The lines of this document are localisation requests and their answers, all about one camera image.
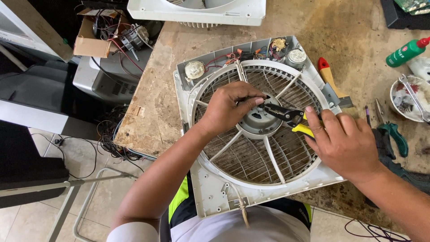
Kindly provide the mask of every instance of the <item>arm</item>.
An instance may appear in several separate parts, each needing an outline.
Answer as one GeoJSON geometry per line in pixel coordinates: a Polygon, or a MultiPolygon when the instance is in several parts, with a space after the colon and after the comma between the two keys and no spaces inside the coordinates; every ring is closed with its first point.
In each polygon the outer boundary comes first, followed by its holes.
{"type": "Polygon", "coordinates": [[[192,164],[212,138],[234,127],[253,107],[264,102],[262,92],[238,81],[213,94],[204,116],[164,152],[124,197],[111,229],[130,222],[146,222],[157,231],[162,214],[178,191],[192,164]],[[253,98],[236,105],[240,98],[253,98]]]}
{"type": "Polygon", "coordinates": [[[366,121],[323,110],[324,129],[313,108],[306,108],[306,117],[315,141],[305,139],[321,160],[352,182],[413,241],[428,241],[430,197],[379,162],[375,137],[366,121]]]}

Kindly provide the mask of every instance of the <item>green pliers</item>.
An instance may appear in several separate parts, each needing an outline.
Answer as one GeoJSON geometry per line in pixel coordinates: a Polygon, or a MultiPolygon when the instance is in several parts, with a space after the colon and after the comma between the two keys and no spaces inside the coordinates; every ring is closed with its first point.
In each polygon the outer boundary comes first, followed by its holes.
{"type": "Polygon", "coordinates": [[[390,123],[390,121],[388,121],[385,110],[380,104],[380,102],[378,101],[378,99],[376,99],[376,106],[378,107],[378,111],[379,111],[378,112],[379,121],[382,122],[382,124],[378,126],[378,129],[387,130],[390,136],[396,142],[397,148],[399,149],[400,156],[407,157],[409,153],[408,142],[403,137],[403,135],[401,135],[398,132],[397,128],[399,126],[397,124],[393,124],[393,123],[390,123]]]}

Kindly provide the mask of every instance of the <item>yellow handle pliers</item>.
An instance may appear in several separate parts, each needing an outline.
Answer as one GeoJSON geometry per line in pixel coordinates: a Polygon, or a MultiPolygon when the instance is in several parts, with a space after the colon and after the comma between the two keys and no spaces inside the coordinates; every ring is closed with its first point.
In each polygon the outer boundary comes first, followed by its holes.
{"type": "Polygon", "coordinates": [[[266,113],[284,121],[289,127],[292,128],[291,130],[293,132],[301,132],[309,138],[315,140],[315,137],[309,126],[301,124],[303,120],[307,120],[304,111],[298,109],[286,109],[272,103],[265,104],[264,110],[266,113]]]}

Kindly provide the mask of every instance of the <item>green bottle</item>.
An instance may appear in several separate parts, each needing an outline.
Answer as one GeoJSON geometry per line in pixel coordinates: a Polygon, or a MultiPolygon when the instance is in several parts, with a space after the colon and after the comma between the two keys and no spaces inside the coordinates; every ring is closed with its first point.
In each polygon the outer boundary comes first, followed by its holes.
{"type": "Polygon", "coordinates": [[[390,67],[399,67],[410,59],[423,53],[429,42],[430,37],[420,40],[411,40],[406,45],[387,56],[385,61],[390,67]]]}

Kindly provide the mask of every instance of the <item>tile floor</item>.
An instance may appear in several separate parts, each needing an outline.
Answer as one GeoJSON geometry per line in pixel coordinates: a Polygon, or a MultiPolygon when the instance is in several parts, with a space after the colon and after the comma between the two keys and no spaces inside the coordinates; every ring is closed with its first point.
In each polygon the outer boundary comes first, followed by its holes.
{"type": "MultiPolygon", "coordinates": [[[[55,140],[58,135],[32,128],[30,128],[30,132],[39,133],[33,135],[33,139],[41,155],[62,157],[61,152],[44,138],[55,140]]],[[[78,139],[67,139],[61,148],[64,151],[66,167],[74,176],[84,177],[91,173],[95,159],[95,151],[91,144],[78,139]]],[[[119,159],[111,157],[103,149],[99,149],[99,151],[103,155],[97,153],[95,172],[89,178],[94,178],[97,171],[103,167],[115,168],[137,176],[140,174],[141,171],[132,164],[120,163],[119,159]]],[[[138,165],[144,170],[151,163],[149,160],[138,161],[138,165]]],[[[106,171],[102,176],[108,175],[111,174],[106,171]]],[[[80,221],[79,234],[96,242],[105,241],[109,233],[111,218],[132,183],[133,180],[128,178],[100,182],[84,213],[84,218],[80,221]]],[[[74,238],[71,230],[90,187],[91,185],[81,187],[57,241],[79,242],[74,238]]],[[[0,242],[46,241],[67,191],[54,199],[0,209],[0,242]]],[[[344,230],[344,225],[350,220],[347,217],[319,208],[313,209],[312,216],[311,242],[376,241],[373,238],[360,238],[348,234],[344,230]]],[[[348,229],[355,234],[369,235],[358,222],[352,222],[348,229]]]]}

